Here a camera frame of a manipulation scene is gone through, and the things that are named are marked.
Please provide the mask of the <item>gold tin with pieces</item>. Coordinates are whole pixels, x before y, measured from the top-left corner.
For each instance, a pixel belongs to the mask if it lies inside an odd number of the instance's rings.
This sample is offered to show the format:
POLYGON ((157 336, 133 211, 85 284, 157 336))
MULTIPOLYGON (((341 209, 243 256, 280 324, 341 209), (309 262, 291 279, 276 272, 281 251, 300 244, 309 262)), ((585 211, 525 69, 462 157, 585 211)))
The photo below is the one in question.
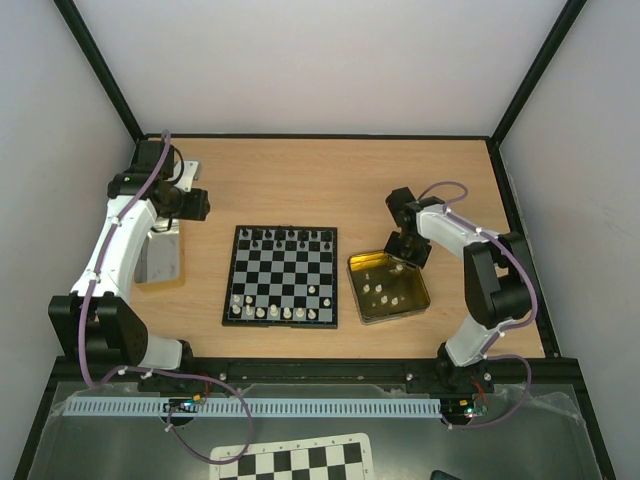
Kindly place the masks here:
POLYGON ((421 270, 382 250, 352 255, 347 272, 364 325, 417 315, 431 305, 421 270))

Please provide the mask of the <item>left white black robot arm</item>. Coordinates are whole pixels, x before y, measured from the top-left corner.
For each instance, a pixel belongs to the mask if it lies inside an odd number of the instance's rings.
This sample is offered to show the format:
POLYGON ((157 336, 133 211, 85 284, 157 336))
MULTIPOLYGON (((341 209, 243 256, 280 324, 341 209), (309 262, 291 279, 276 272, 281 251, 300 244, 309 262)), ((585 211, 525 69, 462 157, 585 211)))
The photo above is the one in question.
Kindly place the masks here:
POLYGON ((204 221, 208 193, 194 187, 198 162, 185 161, 163 131, 142 140, 131 163, 107 187, 106 216, 91 257, 69 294, 54 296, 48 315, 64 356, 77 361, 88 388, 98 387, 89 364, 114 364, 114 374, 149 378, 189 362, 188 341, 150 333, 131 308, 134 272, 149 233, 160 219, 204 221))

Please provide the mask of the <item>black silver chess board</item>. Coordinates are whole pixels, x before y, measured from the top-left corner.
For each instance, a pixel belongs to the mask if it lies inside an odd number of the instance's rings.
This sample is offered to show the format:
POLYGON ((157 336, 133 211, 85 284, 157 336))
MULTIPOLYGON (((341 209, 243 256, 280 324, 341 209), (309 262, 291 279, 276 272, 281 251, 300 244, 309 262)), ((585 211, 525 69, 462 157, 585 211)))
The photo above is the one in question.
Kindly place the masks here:
POLYGON ((226 289, 222 324, 227 327, 290 327, 335 329, 338 327, 338 230, 335 227, 238 225, 226 289), (316 292, 308 293, 310 285, 316 292), (251 296, 253 316, 244 314, 245 297, 251 296), (330 306, 322 302, 330 299, 330 306), (241 307, 234 315, 232 306, 241 307), (277 317, 270 315, 276 305, 277 317), (283 309, 292 317, 285 319, 283 309), (264 318, 256 309, 265 310, 264 318), (297 308, 305 310, 298 319, 297 308), (315 320, 308 310, 316 311, 315 320))

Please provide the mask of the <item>silver gold tin lid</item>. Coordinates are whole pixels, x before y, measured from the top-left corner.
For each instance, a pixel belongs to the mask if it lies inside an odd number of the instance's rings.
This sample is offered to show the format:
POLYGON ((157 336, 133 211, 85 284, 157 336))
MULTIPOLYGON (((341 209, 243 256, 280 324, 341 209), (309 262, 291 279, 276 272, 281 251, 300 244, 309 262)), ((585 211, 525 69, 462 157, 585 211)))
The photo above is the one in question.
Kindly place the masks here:
POLYGON ((146 234, 133 280, 144 288, 182 284, 185 278, 184 248, 179 220, 158 219, 146 234))

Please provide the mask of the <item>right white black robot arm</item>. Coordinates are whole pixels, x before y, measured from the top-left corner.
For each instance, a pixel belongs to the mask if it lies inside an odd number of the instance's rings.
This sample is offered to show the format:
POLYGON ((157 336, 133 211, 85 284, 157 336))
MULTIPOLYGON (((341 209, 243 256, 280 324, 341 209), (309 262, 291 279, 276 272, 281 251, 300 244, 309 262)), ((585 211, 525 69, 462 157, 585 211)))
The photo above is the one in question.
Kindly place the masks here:
POLYGON ((457 332, 441 344, 436 379, 455 392, 472 377, 492 345, 507 331, 528 326, 539 310, 538 287, 526 241, 516 232, 498 234, 456 214, 452 205, 468 195, 445 201, 407 187, 386 198, 397 232, 385 252, 400 263, 422 268, 434 243, 462 261, 467 315, 457 332))

